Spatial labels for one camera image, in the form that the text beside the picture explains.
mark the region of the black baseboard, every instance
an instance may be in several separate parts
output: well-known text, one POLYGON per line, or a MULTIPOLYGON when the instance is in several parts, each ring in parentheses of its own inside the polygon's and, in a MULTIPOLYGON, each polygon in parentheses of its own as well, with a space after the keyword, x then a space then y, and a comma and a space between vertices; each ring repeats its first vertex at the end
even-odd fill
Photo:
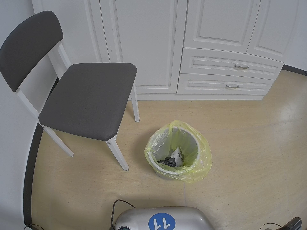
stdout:
MULTIPOLYGON (((52 86, 52 89, 48 95, 48 98, 58 82, 59 82, 59 79, 57 78, 56 81, 54 82, 54 85, 52 86)), ((40 139, 43 134, 43 130, 44 129, 40 126, 40 124, 37 123, 35 131, 34 131, 34 135, 32 138, 31 146, 30 146, 27 166, 25 169, 25 181, 24 181, 24 186, 23 186, 23 219, 24 219, 25 225, 32 224, 32 211, 31 211, 32 184, 33 184, 33 176, 34 176, 34 168, 35 168, 35 163, 36 163, 37 152, 38 152, 38 148, 40 144, 40 139)), ((31 226, 30 228, 34 230, 37 229, 34 226, 31 226)))
POLYGON ((292 66, 288 66, 288 65, 284 65, 282 67, 282 70, 291 71, 291 72, 295 72, 295 73, 307 76, 307 72, 306 71, 298 69, 298 68, 295 68, 295 67, 292 67, 292 66))

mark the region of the drawer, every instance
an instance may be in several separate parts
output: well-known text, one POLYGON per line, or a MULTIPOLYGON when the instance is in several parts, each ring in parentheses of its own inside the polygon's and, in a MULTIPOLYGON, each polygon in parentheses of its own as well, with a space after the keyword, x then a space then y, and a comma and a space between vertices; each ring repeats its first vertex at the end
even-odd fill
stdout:
POLYGON ((242 76, 275 80, 282 69, 280 61, 248 54, 184 48, 180 73, 242 76))
POLYGON ((266 95, 274 80, 238 76, 180 74, 177 94, 266 95))

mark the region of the white wall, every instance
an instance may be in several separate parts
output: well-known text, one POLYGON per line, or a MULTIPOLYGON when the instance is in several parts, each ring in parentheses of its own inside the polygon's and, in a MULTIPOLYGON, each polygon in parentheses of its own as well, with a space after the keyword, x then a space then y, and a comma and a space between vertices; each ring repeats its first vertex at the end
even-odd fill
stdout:
POLYGON ((299 0, 298 9, 297 31, 287 53, 285 65, 307 71, 307 0, 299 0))
MULTIPOLYGON (((31 0, 0 0, 0 45, 23 20, 34 14, 31 0)), ((21 85, 41 109, 56 79, 45 57, 21 85)), ((23 223, 23 183, 36 120, 0 74, 0 229, 18 230, 23 223)))

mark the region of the trash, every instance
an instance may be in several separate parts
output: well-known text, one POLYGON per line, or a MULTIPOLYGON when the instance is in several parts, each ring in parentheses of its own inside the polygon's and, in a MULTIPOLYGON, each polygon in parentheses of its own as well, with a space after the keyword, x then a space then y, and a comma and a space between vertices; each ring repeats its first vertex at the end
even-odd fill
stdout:
POLYGON ((172 155, 164 160, 158 161, 171 167, 181 167, 183 165, 183 156, 179 147, 172 153, 172 155))
POLYGON ((203 179, 212 166, 211 151, 206 138, 179 120, 157 130, 149 139, 144 153, 148 163, 163 178, 195 182, 203 179), (179 153, 183 157, 183 164, 178 167, 175 154, 178 159, 179 153), (172 163, 172 158, 175 158, 176 167, 159 163, 166 158, 169 160, 167 163, 172 163))

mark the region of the blue circle sticker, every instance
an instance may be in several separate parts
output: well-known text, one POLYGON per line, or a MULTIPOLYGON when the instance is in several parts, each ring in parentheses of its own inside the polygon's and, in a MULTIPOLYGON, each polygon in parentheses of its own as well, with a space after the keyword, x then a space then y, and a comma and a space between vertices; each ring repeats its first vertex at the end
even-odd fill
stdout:
POLYGON ((174 217, 166 213, 157 213, 148 221, 150 230, 174 230, 175 225, 174 217))

